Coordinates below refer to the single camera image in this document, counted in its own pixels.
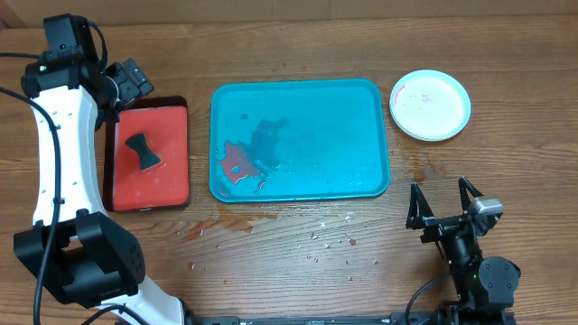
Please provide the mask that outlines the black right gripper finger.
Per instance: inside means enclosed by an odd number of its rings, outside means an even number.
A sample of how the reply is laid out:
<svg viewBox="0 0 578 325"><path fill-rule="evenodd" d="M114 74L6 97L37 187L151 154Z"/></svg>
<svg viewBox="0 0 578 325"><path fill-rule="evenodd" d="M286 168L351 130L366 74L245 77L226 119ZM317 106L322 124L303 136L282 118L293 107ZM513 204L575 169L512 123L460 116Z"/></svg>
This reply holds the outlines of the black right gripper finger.
<svg viewBox="0 0 578 325"><path fill-rule="evenodd" d="M427 228L434 222L434 214L417 182L410 188L410 203L406 228Z"/></svg>
<svg viewBox="0 0 578 325"><path fill-rule="evenodd" d="M460 191L462 210L477 211L479 198L481 198L483 194L477 190L465 176L462 176L458 180L458 186Z"/></svg>

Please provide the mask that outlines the dark green bow-shaped sponge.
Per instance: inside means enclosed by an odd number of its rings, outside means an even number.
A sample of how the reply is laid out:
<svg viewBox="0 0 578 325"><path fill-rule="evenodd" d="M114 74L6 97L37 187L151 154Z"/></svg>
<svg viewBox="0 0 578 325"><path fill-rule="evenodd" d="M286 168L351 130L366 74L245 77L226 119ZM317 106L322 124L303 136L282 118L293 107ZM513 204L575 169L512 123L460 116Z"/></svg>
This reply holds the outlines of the dark green bow-shaped sponge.
<svg viewBox="0 0 578 325"><path fill-rule="evenodd" d="M143 133L128 137L125 140L125 145L137 154L141 171L150 169L161 161L160 157L149 147L146 136Z"/></svg>

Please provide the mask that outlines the light blue plate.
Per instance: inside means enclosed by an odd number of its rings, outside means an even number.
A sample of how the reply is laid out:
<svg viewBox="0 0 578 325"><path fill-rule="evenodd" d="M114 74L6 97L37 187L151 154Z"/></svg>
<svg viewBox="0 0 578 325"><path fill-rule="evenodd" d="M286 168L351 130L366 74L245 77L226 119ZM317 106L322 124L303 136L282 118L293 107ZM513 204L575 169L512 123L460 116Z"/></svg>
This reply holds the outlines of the light blue plate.
<svg viewBox="0 0 578 325"><path fill-rule="evenodd" d="M392 87L390 114L407 135L428 142L450 139L471 118L471 99L454 77L438 70L416 70Z"/></svg>

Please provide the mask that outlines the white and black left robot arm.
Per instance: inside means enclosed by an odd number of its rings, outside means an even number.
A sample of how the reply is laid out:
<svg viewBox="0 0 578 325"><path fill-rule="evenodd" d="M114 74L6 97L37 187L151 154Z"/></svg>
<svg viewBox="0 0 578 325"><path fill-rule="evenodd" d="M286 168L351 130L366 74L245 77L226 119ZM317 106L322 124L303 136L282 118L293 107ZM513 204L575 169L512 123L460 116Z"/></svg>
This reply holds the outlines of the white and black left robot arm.
<svg viewBox="0 0 578 325"><path fill-rule="evenodd" d="M39 194L31 229L14 253L36 277L36 292L128 324L193 324L186 303L145 272L136 237L110 219L98 188L95 133L153 85L134 60L109 62L104 36L73 14L43 22L48 48L25 68L19 99L33 109Z"/></svg>

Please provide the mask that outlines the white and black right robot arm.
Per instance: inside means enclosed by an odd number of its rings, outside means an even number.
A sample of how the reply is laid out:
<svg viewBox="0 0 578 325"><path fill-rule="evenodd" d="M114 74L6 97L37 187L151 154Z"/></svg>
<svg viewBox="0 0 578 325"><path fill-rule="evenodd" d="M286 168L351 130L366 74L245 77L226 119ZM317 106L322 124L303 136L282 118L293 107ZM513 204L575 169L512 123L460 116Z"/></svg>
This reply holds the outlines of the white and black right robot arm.
<svg viewBox="0 0 578 325"><path fill-rule="evenodd" d="M514 292L521 271L500 256L484 257L479 238L484 237L503 215L502 203L483 195L466 178L458 180L462 213L437 218L419 185L410 188L406 228L422 230L424 244L434 243L448 273L424 284L410 298L404 311L405 324L514 324L507 309L514 305ZM443 302L436 311L414 313L417 298L432 286L451 278L457 299Z"/></svg>

